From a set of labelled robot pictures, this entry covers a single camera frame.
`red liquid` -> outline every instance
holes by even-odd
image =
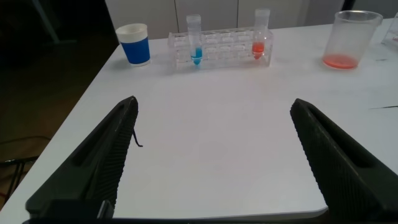
[[[350,56],[343,54],[330,54],[322,58],[325,65],[332,68],[352,69],[358,66],[358,61]]]
[[[254,58],[257,60],[264,54],[264,43],[263,42],[254,42],[252,47],[252,52]]]

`clear cup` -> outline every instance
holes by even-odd
[[[323,63],[339,69],[356,68],[382,19],[383,16],[375,12],[337,12]]]

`blue liquid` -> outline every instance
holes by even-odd
[[[197,48],[196,48],[196,51],[195,51],[195,55],[191,55],[191,59],[192,59],[192,61],[193,61],[193,63],[194,63],[195,65],[199,65],[200,62],[201,62],[201,58],[202,58],[202,55],[201,55],[201,48],[200,48],[200,47],[197,47]]]

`white wall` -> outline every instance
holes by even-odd
[[[254,10],[271,10],[269,28],[303,26],[309,0],[239,0],[238,27],[254,25]]]
[[[175,0],[178,29],[187,32],[187,15],[201,16],[202,30],[236,28],[238,0]]]
[[[174,0],[105,0],[115,29],[131,23],[148,25],[148,38],[177,33]]]
[[[336,12],[341,11],[345,0],[310,0],[305,26],[332,24]]]
[[[398,0],[356,0],[353,9],[377,12],[385,19],[393,18],[398,12]]]

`blue label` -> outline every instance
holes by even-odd
[[[130,63],[140,64],[150,59],[148,37],[135,43],[121,44]]]

